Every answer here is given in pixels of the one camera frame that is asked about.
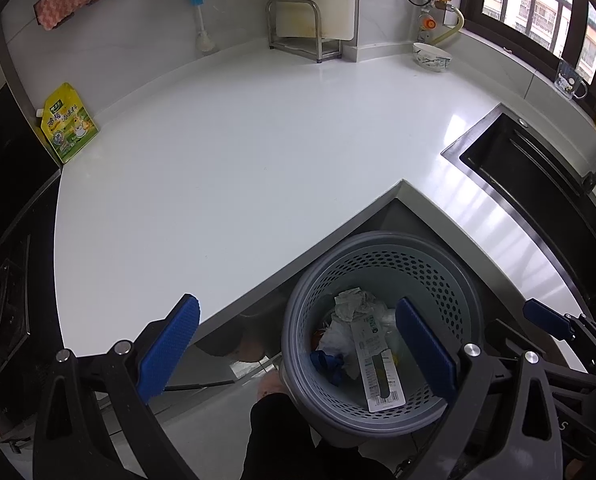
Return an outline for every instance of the black sink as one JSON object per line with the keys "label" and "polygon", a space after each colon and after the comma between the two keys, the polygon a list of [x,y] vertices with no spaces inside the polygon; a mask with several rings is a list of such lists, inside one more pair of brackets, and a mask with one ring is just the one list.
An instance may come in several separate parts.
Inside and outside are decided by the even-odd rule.
{"label": "black sink", "polygon": [[596,200],[519,121],[500,105],[443,155],[518,221],[596,320]]}

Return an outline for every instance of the metal screw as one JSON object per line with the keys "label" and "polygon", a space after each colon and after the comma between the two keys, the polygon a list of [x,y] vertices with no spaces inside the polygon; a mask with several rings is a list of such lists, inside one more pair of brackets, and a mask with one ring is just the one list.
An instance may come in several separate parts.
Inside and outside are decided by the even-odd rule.
{"label": "metal screw", "polygon": [[531,364],[535,365],[538,362],[538,354],[536,352],[526,352],[524,358],[527,359]]}
{"label": "metal screw", "polygon": [[69,350],[67,350],[66,348],[63,348],[62,350],[56,352],[56,361],[58,361],[59,363],[63,363],[67,359],[69,359]]}
{"label": "metal screw", "polygon": [[118,341],[114,345],[114,352],[118,355],[125,355],[129,354],[129,351],[132,349],[132,344],[129,341]]}
{"label": "metal screw", "polygon": [[471,357],[478,357],[480,355],[480,348],[474,343],[467,343],[464,346],[464,352]]}

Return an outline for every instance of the mug handle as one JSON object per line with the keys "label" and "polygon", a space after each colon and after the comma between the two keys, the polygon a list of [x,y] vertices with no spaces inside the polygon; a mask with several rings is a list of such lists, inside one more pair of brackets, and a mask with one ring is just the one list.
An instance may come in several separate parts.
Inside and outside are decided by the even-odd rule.
{"label": "mug handle", "polygon": [[576,93],[574,92],[572,95],[576,99],[584,99],[585,97],[587,97],[587,94],[589,93],[589,87],[587,86],[587,83],[585,83],[584,81],[581,80],[580,84],[585,87],[585,93],[582,95],[576,95]]}

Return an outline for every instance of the gray plastic basket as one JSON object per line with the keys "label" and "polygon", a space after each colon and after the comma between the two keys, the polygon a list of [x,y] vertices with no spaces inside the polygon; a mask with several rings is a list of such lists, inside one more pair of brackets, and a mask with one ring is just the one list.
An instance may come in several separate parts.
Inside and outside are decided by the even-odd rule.
{"label": "gray plastic basket", "polygon": [[481,343],[480,303],[454,257],[422,238],[390,232],[344,240],[296,285],[284,317],[283,377],[296,405],[307,410],[304,414],[312,426],[318,431],[316,420],[364,438],[411,433],[440,417],[446,402],[431,393],[408,349],[397,367],[407,403],[378,413],[367,409],[360,380],[336,387],[310,361],[312,334],[331,311],[333,298],[355,286],[373,293],[389,308],[407,296],[429,314],[432,330],[443,323],[462,344]]}

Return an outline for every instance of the cutting board stand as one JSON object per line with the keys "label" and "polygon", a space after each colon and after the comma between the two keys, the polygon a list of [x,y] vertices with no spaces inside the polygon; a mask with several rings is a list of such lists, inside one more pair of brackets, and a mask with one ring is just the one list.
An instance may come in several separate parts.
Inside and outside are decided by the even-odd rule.
{"label": "cutting board stand", "polygon": [[[305,4],[313,9],[315,20],[315,38],[279,38],[276,33],[276,16],[272,12],[277,3]],[[318,4],[313,0],[269,0],[267,2],[267,34],[269,48],[283,50],[290,54],[313,59],[316,63],[322,63],[328,59],[339,59],[342,57],[342,40],[323,40],[322,38],[322,14]]]}

